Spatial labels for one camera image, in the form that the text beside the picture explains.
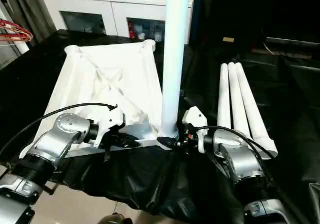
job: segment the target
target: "wire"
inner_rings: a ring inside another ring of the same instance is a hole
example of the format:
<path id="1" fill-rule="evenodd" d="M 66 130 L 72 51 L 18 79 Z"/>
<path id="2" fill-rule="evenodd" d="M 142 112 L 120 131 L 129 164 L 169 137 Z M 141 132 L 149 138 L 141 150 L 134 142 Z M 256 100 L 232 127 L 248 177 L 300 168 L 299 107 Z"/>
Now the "wire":
<path id="1" fill-rule="evenodd" d="M 25 126 L 24 128 L 22 128 L 17 134 L 15 134 L 0 150 L 0 156 L 1 154 L 4 152 L 4 150 L 23 132 L 25 132 L 27 129 L 29 129 L 30 127 L 32 127 L 34 124 L 40 122 L 41 120 L 50 117 L 56 113 L 68 110 L 68 109 L 72 109 L 72 108 L 77 108 L 77 107 L 82 107 L 82 106 L 104 106 L 104 107 L 108 107 L 109 109 L 114 108 L 112 105 L 109 104 L 105 104 L 105 103 L 80 103 L 80 104 L 74 104 L 74 105 L 70 105 L 61 109 L 58 109 L 56 111 L 50 112 L 48 114 L 43 115 L 42 117 L 34 120 L 33 122 L 29 123 L 27 126 Z"/>
<path id="2" fill-rule="evenodd" d="M 12 45 L 16 45 L 16 43 L 13 43 L 13 44 L 2 44 L 0 45 L 0 47 L 3 47 L 3 46 L 12 46 Z"/>
<path id="3" fill-rule="evenodd" d="M 268 50 L 268 52 L 269 52 L 270 54 L 275 55 L 275 53 L 273 53 L 273 52 L 267 47 L 267 45 L 266 45 L 265 42 L 263 42 L 263 45 L 264 45 L 264 47 L 266 48 L 266 50 Z"/>
<path id="4" fill-rule="evenodd" d="M 32 40 L 33 35 L 21 26 L 0 18 L 0 28 L 9 33 L 0 33 L 0 41 L 22 41 L 28 42 Z"/>

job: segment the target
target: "black tablecloth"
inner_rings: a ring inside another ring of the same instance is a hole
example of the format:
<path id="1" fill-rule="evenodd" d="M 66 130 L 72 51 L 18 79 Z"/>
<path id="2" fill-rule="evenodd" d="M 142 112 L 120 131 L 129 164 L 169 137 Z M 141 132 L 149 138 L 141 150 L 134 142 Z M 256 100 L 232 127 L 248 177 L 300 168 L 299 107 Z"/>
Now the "black tablecloth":
<path id="1" fill-rule="evenodd" d="M 41 116 L 65 59 L 67 45 L 132 42 L 121 37 L 60 30 L 0 71 L 0 147 Z M 154 58 L 162 83 L 163 43 Z M 274 139 L 278 157 L 266 161 L 279 198 L 298 223 L 320 223 L 320 64 L 286 57 L 228 54 L 213 47 L 186 46 L 179 116 L 197 106 L 216 123 L 222 62 L 241 61 L 259 110 Z M 21 135 L 0 156 L 15 160 L 33 139 L 37 126 Z M 189 223 L 242 223 L 233 187 L 206 157 L 158 147 L 65 160 L 54 181 L 92 196 L 127 203 L 134 209 L 164 214 Z"/>

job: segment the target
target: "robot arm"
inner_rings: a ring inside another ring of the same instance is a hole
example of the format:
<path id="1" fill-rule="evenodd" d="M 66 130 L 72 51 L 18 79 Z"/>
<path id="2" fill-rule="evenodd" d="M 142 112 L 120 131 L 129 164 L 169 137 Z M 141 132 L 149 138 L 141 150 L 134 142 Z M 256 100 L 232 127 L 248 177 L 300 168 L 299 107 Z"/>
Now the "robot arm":
<path id="1" fill-rule="evenodd" d="M 213 135 L 207 130 L 197 130 L 196 127 L 207 125 L 207 119 L 197 107 L 189 109 L 182 121 L 186 125 L 183 142 L 166 137 L 159 137 L 158 141 L 183 151 L 206 152 L 232 181 L 246 224 L 295 223 L 270 188 L 255 154 L 241 137 L 222 129 Z"/>
<path id="2" fill-rule="evenodd" d="M 30 205 L 36 203 L 71 145 L 95 140 L 98 130 L 92 120 L 72 113 L 59 115 L 53 128 L 0 179 L 0 223 L 29 224 L 35 214 Z"/>

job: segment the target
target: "curtain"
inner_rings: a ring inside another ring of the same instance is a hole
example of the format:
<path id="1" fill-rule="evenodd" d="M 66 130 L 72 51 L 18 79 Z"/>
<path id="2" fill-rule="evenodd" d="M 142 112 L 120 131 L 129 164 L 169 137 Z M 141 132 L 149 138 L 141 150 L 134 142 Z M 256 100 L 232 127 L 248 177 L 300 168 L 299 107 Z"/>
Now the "curtain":
<path id="1" fill-rule="evenodd" d="M 13 10 L 13 19 L 33 34 L 31 46 L 40 43 L 55 30 L 43 0 L 9 0 Z"/>

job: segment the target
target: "white pole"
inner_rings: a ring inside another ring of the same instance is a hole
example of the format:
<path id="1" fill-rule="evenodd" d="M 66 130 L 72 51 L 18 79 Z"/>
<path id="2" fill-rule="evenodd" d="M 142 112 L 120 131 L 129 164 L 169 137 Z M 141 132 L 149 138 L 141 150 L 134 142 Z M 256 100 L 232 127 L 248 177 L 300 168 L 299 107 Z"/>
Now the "white pole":
<path id="1" fill-rule="evenodd" d="M 231 128 L 228 65 L 226 63 L 220 67 L 217 125 Z"/>
<path id="2" fill-rule="evenodd" d="M 250 137 L 246 111 L 244 109 L 245 107 L 241 96 L 241 90 L 239 86 L 235 64 L 229 63 L 228 70 L 233 116 L 233 128 L 243 133 L 246 137 Z"/>
<path id="3" fill-rule="evenodd" d="M 259 109 L 255 102 L 255 98 L 250 89 L 248 80 L 246 79 L 246 74 L 242 68 L 241 63 L 236 63 L 237 77 L 239 80 L 239 85 L 242 93 L 242 99 L 248 117 L 250 130 L 253 139 L 260 144 L 262 147 L 267 149 L 274 157 L 277 156 L 278 151 L 275 146 L 275 142 L 269 138 L 268 132 L 266 130 L 265 124 L 260 115 Z M 270 157 L 265 154 L 262 150 L 258 149 L 263 159 L 269 159 Z"/>
<path id="4" fill-rule="evenodd" d="M 176 138 L 189 0 L 166 0 L 162 118 L 159 135 Z"/>

